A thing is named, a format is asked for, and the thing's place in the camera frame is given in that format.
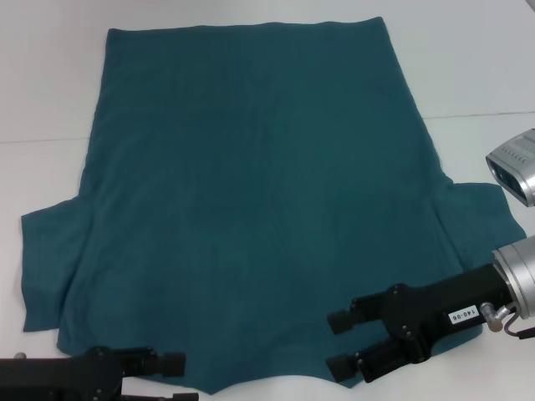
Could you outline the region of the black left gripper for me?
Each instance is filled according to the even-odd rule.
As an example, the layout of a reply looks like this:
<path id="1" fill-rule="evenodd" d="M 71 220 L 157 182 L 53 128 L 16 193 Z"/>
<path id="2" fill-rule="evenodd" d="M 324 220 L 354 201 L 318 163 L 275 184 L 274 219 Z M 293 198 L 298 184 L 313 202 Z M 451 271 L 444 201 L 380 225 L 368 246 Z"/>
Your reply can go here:
<path id="1" fill-rule="evenodd" d="M 1 361 L 2 400 L 113 400 L 125 377 L 183 377 L 184 353 L 159 355 L 154 348 L 92 348 L 71 358 L 11 358 Z M 199 401 L 198 393 L 170 397 L 120 396 L 120 401 Z"/>

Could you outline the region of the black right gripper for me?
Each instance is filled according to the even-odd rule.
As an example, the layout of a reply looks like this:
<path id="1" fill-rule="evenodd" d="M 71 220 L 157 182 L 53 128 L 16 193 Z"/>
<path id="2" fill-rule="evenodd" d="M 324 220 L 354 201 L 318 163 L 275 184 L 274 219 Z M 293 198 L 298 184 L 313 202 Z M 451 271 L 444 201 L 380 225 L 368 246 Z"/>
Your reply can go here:
<path id="1" fill-rule="evenodd" d="M 327 317 L 334 334 L 381 322 L 390 337 L 355 353 L 326 360 L 336 383 L 360 376 L 366 383 L 431 357 L 442 338 L 484 323 L 479 307 L 499 308 L 512 296 L 497 269 L 487 264 L 425 287 L 398 284 L 386 296 L 357 297 Z"/>

